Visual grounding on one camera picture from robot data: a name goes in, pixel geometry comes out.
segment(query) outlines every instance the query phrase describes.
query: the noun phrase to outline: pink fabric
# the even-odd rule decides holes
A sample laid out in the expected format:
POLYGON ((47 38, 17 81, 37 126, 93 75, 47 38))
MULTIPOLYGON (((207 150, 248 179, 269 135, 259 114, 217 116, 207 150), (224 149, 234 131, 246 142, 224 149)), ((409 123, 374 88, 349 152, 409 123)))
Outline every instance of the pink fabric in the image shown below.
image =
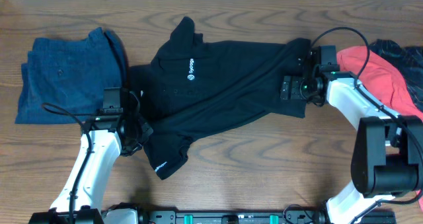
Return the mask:
MULTIPOLYGON (((363 66, 367 50, 365 46, 353 46, 336 54, 341 71, 356 75, 363 66)), ((366 89, 385 106, 402 115, 416 115, 423 120, 423 113, 413 104, 405 80, 397 68, 377 54, 370 52, 370 59, 360 75, 366 89)), ((419 201, 423 211, 423 199, 419 201)))

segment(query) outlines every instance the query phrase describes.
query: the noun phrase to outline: red cloth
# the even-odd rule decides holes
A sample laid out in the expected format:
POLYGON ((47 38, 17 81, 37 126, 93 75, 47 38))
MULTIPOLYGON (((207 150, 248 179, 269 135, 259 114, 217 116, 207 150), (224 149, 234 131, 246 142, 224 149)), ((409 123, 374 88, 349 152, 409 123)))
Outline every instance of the red cloth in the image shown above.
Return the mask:
MULTIPOLYGON (((367 50, 365 46, 353 46, 336 54, 341 71, 352 71, 356 75, 363 67, 367 50)), ((370 59, 359 80, 366 89, 385 106, 402 115, 416 115, 423 120, 423 113, 417 109, 407 91, 401 73, 377 54, 370 52, 370 59)), ((419 201, 423 211, 423 199, 419 201)))

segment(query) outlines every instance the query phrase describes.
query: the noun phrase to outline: robotic arm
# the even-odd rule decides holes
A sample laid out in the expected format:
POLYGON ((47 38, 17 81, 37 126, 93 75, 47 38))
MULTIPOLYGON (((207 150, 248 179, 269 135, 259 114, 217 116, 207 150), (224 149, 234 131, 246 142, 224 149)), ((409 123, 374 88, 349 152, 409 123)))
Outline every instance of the robotic arm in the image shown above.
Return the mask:
MULTIPOLYGON (((134 98, 125 89, 106 89, 104 105, 85 125, 93 148, 77 184, 75 205, 71 212, 75 223, 148 223, 148 224, 255 224, 255 223, 396 223, 393 213, 370 212, 381 202, 401 197, 423 186, 423 164, 417 147, 390 116, 380 111, 354 86, 354 75, 339 72, 334 46, 311 51, 302 77, 285 76, 281 99, 306 99, 328 102, 336 107, 357 130, 352 157, 352 181, 321 209, 290 209, 283 212, 188 213, 175 211, 142 212, 133 204, 120 204, 101 212, 102 197, 110 171, 119 155, 132 155, 142 148, 153 130, 139 115, 134 98), (387 155, 385 146, 399 148, 399 154, 387 155)), ((367 90, 362 92, 378 101, 367 90)), ((423 143, 423 125, 415 116, 404 117, 385 108, 400 119, 423 143)), ((68 223, 69 192, 87 155, 87 136, 71 175, 50 210, 34 213, 29 223, 68 223)))

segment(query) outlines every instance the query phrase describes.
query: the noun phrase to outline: wooden surface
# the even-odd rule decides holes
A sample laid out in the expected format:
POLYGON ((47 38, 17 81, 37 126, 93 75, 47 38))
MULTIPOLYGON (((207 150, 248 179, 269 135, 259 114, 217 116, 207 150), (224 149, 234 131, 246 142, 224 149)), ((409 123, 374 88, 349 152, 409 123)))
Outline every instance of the wooden surface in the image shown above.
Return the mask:
MULTIPOLYGON (((79 40, 101 26, 122 39, 131 65, 149 63, 185 15, 204 40, 285 43, 351 26, 369 41, 422 45, 423 0, 0 0, 0 223, 26 223, 63 188, 79 150, 77 125, 15 125, 20 65, 37 37, 79 40)), ((362 44, 325 36, 338 49, 362 44)), ((192 144, 188 162, 161 181, 143 151, 119 157, 103 207, 140 202, 178 209, 314 206, 350 180, 355 131, 335 109, 306 119, 276 114, 192 144)), ((417 204, 391 207, 399 223, 422 223, 417 204)))

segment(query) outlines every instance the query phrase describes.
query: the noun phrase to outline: clothing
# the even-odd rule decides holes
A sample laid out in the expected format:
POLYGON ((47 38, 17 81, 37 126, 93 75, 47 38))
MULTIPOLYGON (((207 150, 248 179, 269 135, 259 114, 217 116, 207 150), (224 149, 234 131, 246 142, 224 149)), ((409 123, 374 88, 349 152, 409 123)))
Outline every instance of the clothing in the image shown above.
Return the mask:
POLYGON ((416 107, 423 111, 423 47, 401 48, 391 40, 377 40, 370 50, 395 66, 403 75, 416 107))
MULTIPOLYGON (((365 46, 353 46, 338 52, 336 58, 342 71, 358 74, 366 55, 365 46)), ((423 113, 414 105, 403 76, 382 57, 370 52, 369 62, 359 79, 384 105, 402 115, 416 115, 423 120, 423 113)))
POLYGON ((23 88, 16 124, 69 124, 68 116, 41 108, 49 102, 70 113, 92 114, 102 108, 103 90, 126 80, 124 50, 112 32, 97 28, 82 41, 35 39, 22 64, 23 88))
POLYGON ((132 90, 143 91, 141 113, 154 130, 144 151, 161 179, 188 159, 197 139, 275 112, 304 117, 303 100, 281 100, 284 75, 302 74, 306 39, 286 45, 204 43, 184 17, 151 65, 130 67, 132 90))

